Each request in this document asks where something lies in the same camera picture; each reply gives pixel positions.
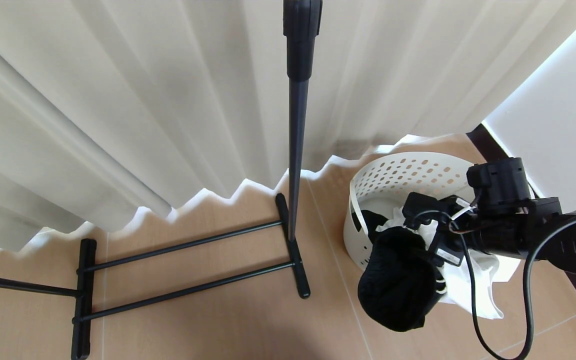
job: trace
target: white laundry basket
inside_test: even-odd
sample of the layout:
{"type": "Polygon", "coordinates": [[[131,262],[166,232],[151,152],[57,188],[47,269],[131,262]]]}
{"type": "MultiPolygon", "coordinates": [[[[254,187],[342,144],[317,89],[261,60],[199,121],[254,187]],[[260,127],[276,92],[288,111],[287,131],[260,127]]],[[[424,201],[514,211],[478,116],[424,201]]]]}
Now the white laundry basket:
{"type": "Polygon", "coordinates": [[[471,162],[438,152],[401,152],[386,155],[361,168],[350,181],[350,201],[343,224],[343,242],[348,255],[366,269],[373,244],[361,210],[393,218],[393,209],[403,207],[410,192],[441,199],[457,195],[474,199],[466,171],[471,162]],[[358,231],[352,214],[361,224],[358,231]]]}

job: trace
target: tile floor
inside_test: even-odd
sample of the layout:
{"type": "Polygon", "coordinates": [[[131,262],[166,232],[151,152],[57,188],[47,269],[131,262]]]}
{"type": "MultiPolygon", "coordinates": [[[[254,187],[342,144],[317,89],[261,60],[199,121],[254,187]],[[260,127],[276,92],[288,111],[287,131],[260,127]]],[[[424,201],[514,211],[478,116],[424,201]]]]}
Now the tile floor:
{"type": "MultiPolygon", "coordinates": [[[[471,162],[483,158],[465,136],[445,136],[400,151],[435,151],[471,162]]],[[[382,328],[357,300],[361,271],[343,246],[348,183],[377,155],[329,164],[302,178],[297,240],[312,295],[302,300],[292,271],[242,280],[156,305],[92,321],[91,360],[307,359],[391,360],[487,358],[470,314],[439,304],[425,327],[405,333],[382,328]]],[[[286,192],[282,181],[277,191],[286,192]]],[[[162,248],[277,218],[272,190],[243,186],[233,201],[203,198],[168,223],[150,213],[130,229],[106,233],[42,234],[44,246],[19,254],[0,251],[0,277],[73,287],[78,239],[98,241],[97,261],[162,248]]],[[[94,309],[230,276],[288,260],[280,228],[268,228],[139,260],[96,273],[94,309]]],[[[547,263],[532,280],[535,337],[530,359],[576,358],[576,292],[566,275],[547,263]]],[[[484,337],[504,356],[519,353],[525,331],[521,279],[494,286],[502,320],[483,320],[484,337]]],[[[0,359],[66,359],[74,300],[0,289],[0,359]]]]}

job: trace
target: tile grout line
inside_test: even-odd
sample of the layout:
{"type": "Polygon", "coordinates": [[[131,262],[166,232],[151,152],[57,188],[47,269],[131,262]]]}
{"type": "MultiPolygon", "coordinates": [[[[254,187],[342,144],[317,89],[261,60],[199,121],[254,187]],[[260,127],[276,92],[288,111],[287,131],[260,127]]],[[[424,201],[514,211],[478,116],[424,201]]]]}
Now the tile grout line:
{"type": "Polygon", "coordinates": [[[326,228],[326,224],[324,223],[324,218],[322,216],[322,212],[320,211],[320,205],[317,202],[317,198],[315,198],[315,193],[313,192],[313,187],[311,186],[311,182],[308,178],[306,178],[306,183],[308,184],[308,189],[310,190],[310,196],[312,196],[312,200],[315,203],[315,209],[317,210],[317,214],[319,216],[319,221],[324,228],[324,233],[326,234],[326,239],[328,246],[330,248],[330,252],[334,258],[334,263],[336,264],[336,269],[339,271],[339,276],[341,277],[341,282],[343,283],[343,288],[345,289],[346,295],[348,295],[348,301],[350,302],[350,308],[352,308],[352,312],[354,313],[354,319],[357,321],[357,326],[359,326],[359,332],[361,333],[361,337],[363,338],[363,343],[366,346],[366,351],[368,351],[368,358],[373,360],[373,353],[370,351],[370,346],[368,345],[368,339],[366,338],[366,334],[364,333],[364,328],[362,327],[361,321],[359,321],[359,315],[357,314],[357,310],[355,309],[355,305],[353,303],[352,296],[350,296],[350,290],[348,289],[348,285],[346,284],[346,279],[344,278],[344,273],[341,270],[341,265],[339,265],[339,260],[335,253],[335,249],[332,246],[332,242],[330,240],[329,231],[326,228]]]}
{"type": "MultiPolygon", "coordinates": [[[[105,232],[105,260],[108,261],[108,247],[110,244],[110,232],[105,232]]],[[[106,309],[106,288],[108,287],[108,269],[103,269],[103,304],[102,309],[106,309]]],[[[106,317],[101,319],[101,360],[106,358],[106,317]]]]}
{"type": "MultiPolygon", "coordinates": [[[[532,339],[534,340],[536,337],[538,337],[539,335],[546,333],[550,330],[553,330],[554,328],[557,328],[557,326],[563,325],[564,323],[571,321],[572,319],[576,318],[576,314],[574,314],[573,316],[568,317],[567,319],[563,319],[562,321],[556,323],[555,325],[549,326],[547,328],[545,328],[544,330],[541,330],[539,332],[535,332],[534,336],[532,337],[532,339]]],[[[503,353],[504,351],[507,351],[509,349],[512,349],[516,346],[519,346],[521,344],[523,344],[524,342],[526,342],[526,340],[521,340],[519,342],[515,342],[514,344],[510,345],[510,346],[506,346],[505,348],[496,351],[496,353],[500,354],[503,353]]],[[[481,360],[486,360],[486,359],[490,359],[490,355],[487,355],[486,357],[483,357],[481,360]]]]}

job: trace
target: basket handle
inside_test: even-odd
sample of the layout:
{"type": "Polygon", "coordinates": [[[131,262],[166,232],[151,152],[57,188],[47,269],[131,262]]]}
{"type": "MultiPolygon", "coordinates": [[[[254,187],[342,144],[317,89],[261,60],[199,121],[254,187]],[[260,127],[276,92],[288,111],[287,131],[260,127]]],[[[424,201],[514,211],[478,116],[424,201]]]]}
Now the basket handle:
{"type": "Polygon", "coordinates": [[[366,226],[366,221],[364,220],[364,215],[362,215],[362,210],[359,208],[359,201],[357,200],[357,194],[355,193],[355,179],[353,178],[350,182],[350,216],[352,217],[353,210],[357,219],[359,220],[359,224],[361,224],[361,229],[363,233],[368,236],[368,226],[366,226]]]}

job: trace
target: curtain fold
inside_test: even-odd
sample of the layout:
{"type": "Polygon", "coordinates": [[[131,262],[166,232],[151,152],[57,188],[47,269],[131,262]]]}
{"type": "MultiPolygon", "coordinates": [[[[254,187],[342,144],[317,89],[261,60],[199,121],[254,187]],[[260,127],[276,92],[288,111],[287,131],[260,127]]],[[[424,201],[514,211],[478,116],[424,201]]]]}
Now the curtain fold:
{"type": "MultiPolygon", "coordinates": [[[[576,0],[330,0],[304,167],[473,129],[576,29],[576,0]]],[[[280,0],[0,1],[0,246],[166,217],[288,165],[280,0]]]]}

